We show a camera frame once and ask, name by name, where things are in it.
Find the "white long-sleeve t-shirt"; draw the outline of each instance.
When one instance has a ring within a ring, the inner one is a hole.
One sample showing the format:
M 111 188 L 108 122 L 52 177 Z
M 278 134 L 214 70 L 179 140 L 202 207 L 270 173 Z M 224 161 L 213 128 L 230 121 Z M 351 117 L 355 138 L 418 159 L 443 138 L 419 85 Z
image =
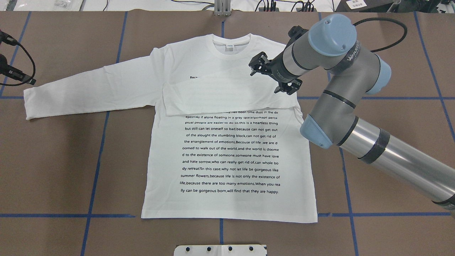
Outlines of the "white long-sleeve t-shirt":
M 284 45 L 195 37 L 24 90 L 27 120 L 155 106 L 142 218 L 316 222 L 296 95 L 248 63 Z

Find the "blue tape line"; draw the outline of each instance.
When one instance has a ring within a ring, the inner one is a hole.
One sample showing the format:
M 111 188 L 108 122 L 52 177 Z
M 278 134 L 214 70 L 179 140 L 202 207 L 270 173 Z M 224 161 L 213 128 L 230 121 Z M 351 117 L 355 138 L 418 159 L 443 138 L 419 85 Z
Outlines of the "blue tape line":
M 86 218 L 88 214 L 3 213 L 0 218 Z
M 115 63 L 119 63 L 120 62 L 121 45 L 122 45 L 122 42 L 123 42 L 123 36 L 125 34 L 125 27 L 126 27 L 126 19 L 127 19 L 127 17 L 128 17 L 128 12 L 126 11 L 125 12 L 125 17 L 123 18 L 123 27 L 121 28 L 120 43 L 118 45 L 117 60 L 116 60 Z
M 224 245 L 224 219 L 220 219 L 220 245 Z
M 106 127 L 107 127 L 107 121 L 109 120 L 109 114 L 110 114 L 110 111 L 106 112 L 106 119 L 104 120 L 103 135 L 101 137 L 100 152 L 98 154 L 98 162 L 96 163 L 95 178 L 93 180 L 93 188 L 91 190 L 90 205 L 89 205 L 89 209 L 88 209 L 86 229 L 84 232 L 84 240 L 82 241 L 81 256 L 84 256 L 85 247 L 87 245 L 87 237 L 88 237 L 88 230 L 90 228 L 91 212 L 93 210 L 93 202 L 95 201 L 96 185 L 98 183 L 98 175 L 100 173 L 101 154 L 103 153 L 103 149 L 104 149 L 104 140 L 106 138 Z
M 123 36 L 125 35 L 125 27 L 126 27 L 126 19 L 127 18 L 128 18 L 128 12 L 126 11 L 125 12 L 125 17 L 123 18 L 123 26 L 121 28 L 121 35 L 120 35 L 120 42 L 119 42 L 119 45 L 118 45 L 116 63 L 118 63 L 120 61 L 121 46 L 122 46 L 122 42 L 123 42 Z M 109 114 L 110 114 L 110 111 L 107 111 L 106 112 L 106 119 L 104 120 L 103 135 L 101 137 L 101 146 L 100 146 L 100 152 L 98 154 L 98 162 L 96 163 L 95 179 L 93 181 L 93 188 L 92 188 L 92 191 L 91 191 L 90 206 L 89 206 L 89 210 L 88 210 L 88 214 L 89 215 L 87 217 L 86 230 L 84 232 L 84 240 L 82 241 L 81 256 L 84 256 L 85 248 L 86 248 L 86 245 L 87 245 L 88 230 L 90 228 L 91 211 L 93 209 L 93 202 L 95 200 L 96 184 L 98 182 L 98 174 L 100 172 L 101 154 L 103 153 L 104 140 L 106 138 L 106 127 L 107 127 L 107 121 L 109 120 Z
M 438 95 L 439 95 L 439 98 L 441 100 L 442 108 L 444 110 L 445 119 L 447 120 L 447 123 L 449 125 L 450 133 L 452 133 L 452 139 L 455 142 L 455 132 L 454 132 L 454 129 L 452 127 L 452 122 L 450 121 L 449 114 L 447 113 L 447 108 L 445 107 L 444 100 L 442 98 L 442 93 L 441 93 L 441 90 L 439 88 L 438 81 L 436 80 L 436 75 L 435 75 L 435 72 L 433 70 L 433 66 L 431 65 L 430 57 L 428 56 L 428 52 L 427 52 L 426 47 L 425 47 L 424 38 L 422 36 L 422 32 L 420 31 L 419 19 L 417 18 L 417 12 L 414 12 L 414 19 L 415 19 L 415 23 L 417 25 L 417 31 L 419 32 L 420 42 L 422 44 L 422 48 L 424 49 L 424 53 L 425 53 L 425 57 L 426 57 L 427 62 L 428 62 L 428 66 L 430 67 L 431 76 L 433 77 L 433 81 L 435 82 L 436 90 L 438 91 Z
M 19 43 L 22 41 L 22 38 L 24 37 L 25 29 L 27 28 L 28 21 L 30 20 L 30 15 L 31 15 L 31 11 L 29 11 L 29 14 L 27 15 L 27 19 L 25 20 L 24 27 L 22 28 L 22 32 L 20 33 L 20 37 L 18 40 Z M 10 66 L 13 65 L 14 59 L 16 58 L 17 50 L 19 50 L 19 46 L 16 46 L 16 49 L 14 49 L 14 53 L 13 53 L 13 56 L 11 57 L 11 61 L 10 61 Z M 3 80 L 3 83 L 6 83 L 7 80 L 8 80 L 8 77 L 5 77 L 5 79 Z M 5 86 L 2 85 L 2 87 L 0 89 L 0 97 L 3 95 L 4 89 L 5 89 Z
M 334 213 L 333 217 L 390 217 L 390 216 L 450 216 L 449 212 L 366 212 L 366 213 Z
M 0 218 L 87 218 L 88 214 L 1 213 Z M 91 218 L 135 218 L 131 214 L 92 214 Z
M 344 188 L 346 190 L 346 198 L 348 200 L 348 210 L 349 210 L 349 220 L 351 222 L 352 241 L 354 242 L 355 255 L 359 256 L 359 248 L 357 246 L 357 236 L 355 234 L 354 217 L 353 217 L 353 213 L 352 213 L 351 196 L 349 193 L 348 175 L 346 173 L 346 164 L 344 162 L 343 150 L 341 148 L 339 148 L 339 150 L 340 150 L 340 154 L 341 154 L 341 161 L 343 162 Z
M 0 99 L 7 100 L 7 99 L 24 99 L 24 96 L 1 96 Z
M 82 241 L 82 249 L 81 249 L 81 256 L 85 254 L 85 247 L 87 245 L 87 237 L 88 237 L 88 229 L 90 227 L 90 217 L 87 217 L 86 229 L 84 231 L 84 240 Z
M 221 37 L 224 38 L 224 21 L 221 22 Z
M 92 214 L 91 218 L 136 218 L 131 214 Z
M 318 213 L 318 217 L 331 217 L 332 216 L 332 213 L 328 212 L 328 213 Z
M 317 100 L 319 96 L 301 96 L 298 100 Z M 441 97 L 362 97 L 363 100 L 440 100 Z M 442 97 L 444 100 L 455 100 L 455 97 Z

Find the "light blue joint cap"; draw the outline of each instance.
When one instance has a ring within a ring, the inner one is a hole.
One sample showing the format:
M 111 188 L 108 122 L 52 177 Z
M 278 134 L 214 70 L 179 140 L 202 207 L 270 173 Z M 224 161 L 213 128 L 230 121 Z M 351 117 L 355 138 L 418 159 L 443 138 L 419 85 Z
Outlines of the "light blue joint cap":
M 387 83 L 390 80 L 390 77 L 392 76 L 392 69 L 390 66 L 385 63 L 378 55 L 376 55 L 379 59 L 379 76 L 378 80 L 376 80 L 376 83 L 371 87 L 369 91 L 366 92 L 366 94 L 375 94 L 378 93 L 382 87 L 386 86 Z
M 346 54 L 357 40 L 357 31 L 351 20 L 341 14 L 332 14 L 314 24 L 308 32 L 311 47 L 325 56 Z
M 300 127 L 300 133 L 309 141 L 322 148 L 327 149 L 333 144 L 310 115 L 307 115 L 305 122 Z

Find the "metal cylinder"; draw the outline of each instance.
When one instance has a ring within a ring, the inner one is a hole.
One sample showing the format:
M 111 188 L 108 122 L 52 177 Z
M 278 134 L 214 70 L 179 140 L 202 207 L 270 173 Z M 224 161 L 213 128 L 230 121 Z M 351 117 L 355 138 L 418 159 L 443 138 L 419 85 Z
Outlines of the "metal cylinder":
M 455 195 L 455 169 L 364 120 L 359 119 L 340 147 L 361 160 L 370 159 L 372 166 L 410 184 L 434 202 Z

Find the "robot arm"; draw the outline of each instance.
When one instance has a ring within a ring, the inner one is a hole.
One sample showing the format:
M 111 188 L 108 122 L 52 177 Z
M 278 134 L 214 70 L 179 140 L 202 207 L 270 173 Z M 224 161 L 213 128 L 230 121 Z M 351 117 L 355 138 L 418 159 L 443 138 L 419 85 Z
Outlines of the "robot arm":
M 333 14 L 308 31 L 294 27 L 289 33 L 291 41 L 282 53 L 269 61 L 261 52 L 250 67 L 251 75 L 259 72 L 278 81 L 275 93 L 289 95 L 300 87 L 297 78 L 310 70 L 323 67 L 333 74 L 302 124 L 301 134 L 322 148 L 336 144 L 412 185 L 453 215 L 455 170 L 353 114 L 365 93 L 377 93 L 388 83 L 391 70 L 360 45 L 350 20 Z

